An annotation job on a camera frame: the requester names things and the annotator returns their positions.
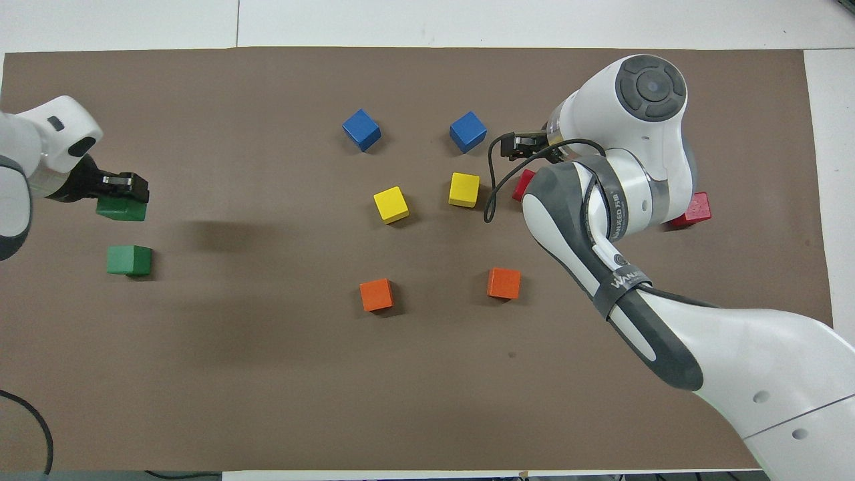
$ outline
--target brown paper surface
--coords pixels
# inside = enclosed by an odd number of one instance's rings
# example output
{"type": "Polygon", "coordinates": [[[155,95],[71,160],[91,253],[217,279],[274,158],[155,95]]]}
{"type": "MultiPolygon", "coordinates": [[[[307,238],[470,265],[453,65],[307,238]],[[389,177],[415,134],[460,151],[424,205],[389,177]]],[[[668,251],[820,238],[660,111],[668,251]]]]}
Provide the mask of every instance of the brown paper surface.
{"type": "MultiPolygon", "coordinates": [[[[686,76],[713,218],[617,247],[658,288],[830,324],[802,53],[653,53],[686,76]]],[[[515,181],[481,221],[487,142],[461,155],[448,136],[469,110],[487,140],[539,128],[626,54],[7,55],[2,110],[76,98],[105,132],[99,167],[142,175],[151,202],[144,223],[34,202],[0,264],[2,388],[47,418],[57,470],[754,467],[540,250],[515,181]],[[367,153],[341,128],[359,108],[383,132],[367,153]],[[481,175],[476,209],[448,205],[455,171],[481,175]],[[387,226],[372,195],[392,186],[410,216],[387,226]],[[106,273],[107,247],[127,244],[154,249],[150,277],[106,273]],[[519,300],[486,296],[496,266],[522,271],[519,300]],[[358,284],[382,277],[397,305],[363,312],[358,284]]],[[[39,469],[35,421],[0,410],[0,469],[39,469]]]]}

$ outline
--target logo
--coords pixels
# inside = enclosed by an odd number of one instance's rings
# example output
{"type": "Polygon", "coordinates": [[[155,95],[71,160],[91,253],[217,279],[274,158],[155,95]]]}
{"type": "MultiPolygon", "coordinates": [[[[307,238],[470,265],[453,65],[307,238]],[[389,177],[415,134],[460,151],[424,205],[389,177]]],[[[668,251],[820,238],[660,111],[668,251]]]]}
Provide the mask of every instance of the logo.
{"type": "Polygon", "coordinates": [[[615,275],[615,280],[611,282],[613,288],[622,288],[627,282],[632,281],[639,276],[638,272],[630,272],[624,276],[615,275]]]}

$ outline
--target cube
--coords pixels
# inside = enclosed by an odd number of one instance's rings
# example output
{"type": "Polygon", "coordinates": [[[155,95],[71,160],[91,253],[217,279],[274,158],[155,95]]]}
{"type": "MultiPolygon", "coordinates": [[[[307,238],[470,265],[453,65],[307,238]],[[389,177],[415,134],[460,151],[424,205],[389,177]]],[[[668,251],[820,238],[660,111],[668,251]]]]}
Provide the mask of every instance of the cube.
{"type": "Polygon", "coordinates": [[[698,192],[692,196],[686,212],[668,222],[668,225],[674,228],[684,228],[708,219],[712,219],[710,200],[707,199],[706,192],[698,192]]]}
{"type": "Polygon", "coordinates": [[[107,247],[107,273],[148,276],[151,273],[151,249],[141,246],[107,247]]]}
{"type": "Polygon", "coordinates": [[[451,191],[448,193],[448,203],[461,207],[475,207],[478,201],[478,188],[481,187],[481,178],[478,175],[451,174],[451,191]]]}
{"type": "Polygon", "coordinates": [[[478,116],[470,111],[451,124],[448,134],[460,152],[466,153],[486,138],[486,127],[478,116]]]}
{"type": "Polygon", "coordinates": [[[95,213],[114,221],[143,222],[148,204],[127,197],[101,197],[95,207],[95,213]]]}
{"type": "Polygon", "coordinates": [[[514,194],[511,195],[514,200],[522,201],[522,196],[525,195],[526,187],[528,187],[528,183],[532,181],[532,177],[534,177],[534,174],[535,172],[533,170],[524,169],[522,171],[522,175],[520,175],[520,180],[516,183],[514,194]]]}
{"type": "Polygon", "coordinates": [[[363,152],[380,139],[380,126],[362,109],[357,110],[341,127],[363,152]]]}
{"type": "Polygon", "coordinates": [[[386,309],[395,304],[392,299],[392,284],[388,279],[359,284],[359,294],[363,298],[363,309],[368,312],[386,309]]]}
{"type": "Polygon", "coordinates": [[[522,273],[519,270],[493,267],[486,284],[486,294],[500,299],[518,299],[521,280],[522,273]]]}
{"type": "Polygon", "coordinates": [[[390,224],[399,221],[410,214],[401,187],[395,186],[374,195],[374,203],[383,223],[390,224]]]}

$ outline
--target blue cube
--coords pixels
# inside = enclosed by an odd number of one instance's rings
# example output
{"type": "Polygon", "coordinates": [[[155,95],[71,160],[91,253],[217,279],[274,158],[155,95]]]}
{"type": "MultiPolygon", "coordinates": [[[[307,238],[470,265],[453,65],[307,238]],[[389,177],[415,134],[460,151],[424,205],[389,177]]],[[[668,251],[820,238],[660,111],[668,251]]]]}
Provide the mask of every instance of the blue cube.
{"type": "Polygon", "coordinates": [[[341,127],[363,152],[380,139],[380,126],[362,109],[357,110],[357,113],[341,124],[341,127]]]}
{"type": "Polygon", "coordinates": [[[466,153],[486,137],[486,127],[474,112],[469,112],[451,124],[448,134],[461,152],[466,153]]]}

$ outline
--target orange cube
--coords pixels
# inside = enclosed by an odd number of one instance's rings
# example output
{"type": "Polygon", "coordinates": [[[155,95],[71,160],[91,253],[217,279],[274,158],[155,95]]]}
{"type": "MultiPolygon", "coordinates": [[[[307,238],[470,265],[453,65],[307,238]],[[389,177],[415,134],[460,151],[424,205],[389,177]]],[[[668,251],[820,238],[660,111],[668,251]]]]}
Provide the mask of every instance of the orange cube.
{"type": "Polygon", "coordinates": [[[392,300],[392,284],[388,279],[359,284],[359,294],[363,297],[363,308],[366,311],[386,309],[395,304],[392,300]]]}
{"type": "Polygon", "coordinates": [[[518,299],[520,297],[520,281],[522,274],[519,270],[490,269],[490,279],[486,284],[486,294],[501,299],[518,299]]]}

